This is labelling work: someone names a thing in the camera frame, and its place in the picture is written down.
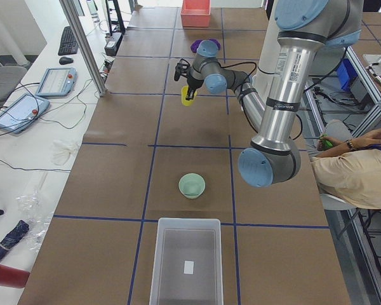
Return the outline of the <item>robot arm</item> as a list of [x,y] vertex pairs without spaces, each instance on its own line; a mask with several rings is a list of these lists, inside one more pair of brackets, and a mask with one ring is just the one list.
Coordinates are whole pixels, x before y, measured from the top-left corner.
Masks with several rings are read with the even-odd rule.
[[280,51],[269,94],[263,101],[247,81],[235,90],[246,117],[257,129],[241,152],[238,170],[253,187],[287,181],[300,169],[300,155],[290,137],[316,53],[345,48],[360,36],[362,1],[278,1],[273,8]]
[[265,111],[265,103],[260,98],[250,77],[243,71],[222,67],[216,58],[218,46],[210,40],[201,41],[194,61],[190,64],[181,59],[175,68],[175,81],[182,76],[187,80],[186,101],[194,100],[196,91],[202,86],[213,95],[231,90],[239,102],[247,121],[258,132]]

